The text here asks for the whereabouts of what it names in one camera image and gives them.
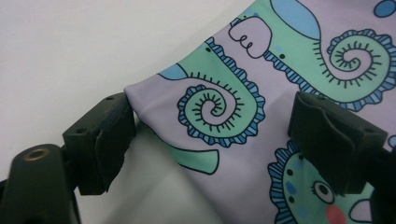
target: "black plastic part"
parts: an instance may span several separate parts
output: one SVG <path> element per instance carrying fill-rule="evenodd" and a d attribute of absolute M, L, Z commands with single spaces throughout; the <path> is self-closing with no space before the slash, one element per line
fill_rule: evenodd
<path fill-rule="evenodd" d="M 80 223 L 59 147 L 31 147 L 14 158 L 1 204 L 0 223 Z"/>
<path fill-rule="evenodd" d="M 288 134 L 336 194 L 361 193 L 387 133 L 322 96 L 297 92 Z"/>
<path fill-rule="evenodd" d="M 64 132 L 66 157 L 79 167 L 81 195 L 108 191 L 134 132 L 134 114 L 124 93 L 102 100 Z"/>

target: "lavender fabric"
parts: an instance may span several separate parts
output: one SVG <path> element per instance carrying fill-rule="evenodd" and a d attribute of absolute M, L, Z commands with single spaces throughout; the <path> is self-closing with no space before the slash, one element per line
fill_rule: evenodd
<path fill-rule="evenodd" d="M 287 136 L 294 94 L 324 96 L 396 146 L 396 3 L 257 0 L 194 52 L 125 88 L 227 223 L 366 223 Z"/>

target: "white surface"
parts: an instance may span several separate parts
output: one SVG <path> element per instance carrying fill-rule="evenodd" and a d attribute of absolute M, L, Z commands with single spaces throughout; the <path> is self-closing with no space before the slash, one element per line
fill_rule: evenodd
<path fill-rule="evenodd" d="M 61 146 L 101 99 L 182 59 L 251 2 L 0 0 L 0 179 L 19 152 Z M 78 197 L 84 223 L 178 223 L 176 211 L 196 209 L 178 166 L 149 148 L 127 152 L 108 194 Z"/>

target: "green seahorse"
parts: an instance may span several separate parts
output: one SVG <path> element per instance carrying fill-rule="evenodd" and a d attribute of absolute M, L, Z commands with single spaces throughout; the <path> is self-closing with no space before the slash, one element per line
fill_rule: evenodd
<path fill-rule="evenodd" d="M 179 100 L 178 120 L 188 127 L 189 136 L 202 138 L 209 145 L 229 147 L 232 143 L 245 144 L 248 136 L 257 135 L 258 123 L 265 117 L 264 98 L 259 95 L 257 85 L 247 80 L 245 70 L 224 55 L 213 37 L 160 75 L 170 80 L 195 78 L 215 85 L 215 88 L 203 84 L 189 87 Z M 233 103 L 227 102 L 223 94 L 232 96 Z M 213 107 L 205 112 L 203 107 L 208 102 Z M 225 114 L 226 109 L 232 113 Z"/>
<path fill-rule="evenodd" d="M 342 107 L 359 111 L 366 104 L 380 103 L 382 92 L 395 87 L 396 48 L 389 35 L 377 35 L 367 29 L 347 31 L 336 37 L 327 50 L 335 68 L 343 72 L 360 68 L 358 58 L 345 59 L 345 54 L 353 49 L 363 50 L 371 58 L 365 71 L 357 77 L 343 79 L 336 77 L 324 62 L 318 22 L 300 2 L 256 1 L 232 22 L 231 30 L 239 29 L 238 26 L 244 26 L 253 18 L 262 20 L 262 25 L 271 32 L 268 34 L 271 36 L 269 47 L 262 56 L 272 61 L 277 70 L 284 71 L 288 80 L 298 84 L 301 91 L 324 95 Z M 248 35 L 251 34 L 230 32 L 231 38 L 240 41 L 247 53 L 260 45 L 246 43 Z"/>

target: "fabric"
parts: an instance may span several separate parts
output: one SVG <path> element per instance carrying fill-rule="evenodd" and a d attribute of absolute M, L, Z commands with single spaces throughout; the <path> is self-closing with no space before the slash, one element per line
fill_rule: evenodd
<path fill-rule="evenodd" d="M 287 136 L 294 94 L 331 99 L 396 145 L 394 1 L 257 0 L 186 58 L 125 88 L 227 223 L 370 222 Z"/>

